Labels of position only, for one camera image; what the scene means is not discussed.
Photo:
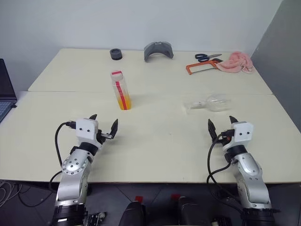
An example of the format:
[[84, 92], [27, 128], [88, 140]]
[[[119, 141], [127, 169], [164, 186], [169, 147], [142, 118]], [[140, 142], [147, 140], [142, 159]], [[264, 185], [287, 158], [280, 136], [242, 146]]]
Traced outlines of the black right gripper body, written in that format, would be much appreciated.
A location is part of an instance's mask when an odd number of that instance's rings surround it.
[[234, 135], [235, 135], [235, 130], [234, 129], [229, 129], [229, 130], [223, 131], [223, 132], [220, 133], [217, 143], [220, 143], [222, 145], [226, 145], [232, 140], [232, 137]]

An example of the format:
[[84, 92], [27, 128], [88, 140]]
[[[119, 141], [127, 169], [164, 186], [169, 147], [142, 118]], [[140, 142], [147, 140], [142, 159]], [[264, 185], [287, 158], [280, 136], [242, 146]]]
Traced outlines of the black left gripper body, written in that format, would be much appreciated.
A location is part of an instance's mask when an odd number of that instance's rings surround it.
[[100, 144], [103, 144], [107, 139], [112, 139], [112, 135], [110, 133], [102, 133], [102, 130], [98, 130], [96, 134], [96, 140]]

